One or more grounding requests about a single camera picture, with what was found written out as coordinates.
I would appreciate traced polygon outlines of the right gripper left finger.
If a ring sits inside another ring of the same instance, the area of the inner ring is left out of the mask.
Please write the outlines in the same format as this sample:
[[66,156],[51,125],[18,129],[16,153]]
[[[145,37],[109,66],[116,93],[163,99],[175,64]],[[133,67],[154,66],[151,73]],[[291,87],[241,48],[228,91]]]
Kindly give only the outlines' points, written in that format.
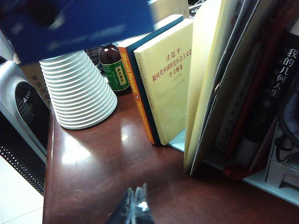
[[109,216],[106,224],[136,224],[135,191],[128,188],[118,205]]

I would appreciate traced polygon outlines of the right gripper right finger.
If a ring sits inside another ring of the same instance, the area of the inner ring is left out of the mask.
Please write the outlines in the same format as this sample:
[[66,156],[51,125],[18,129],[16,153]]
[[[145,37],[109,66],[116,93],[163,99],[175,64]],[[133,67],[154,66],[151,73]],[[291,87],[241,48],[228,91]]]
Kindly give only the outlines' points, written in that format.
[[147,197],[147,184],[137,187],[134,197],[134,223],[154,224]]

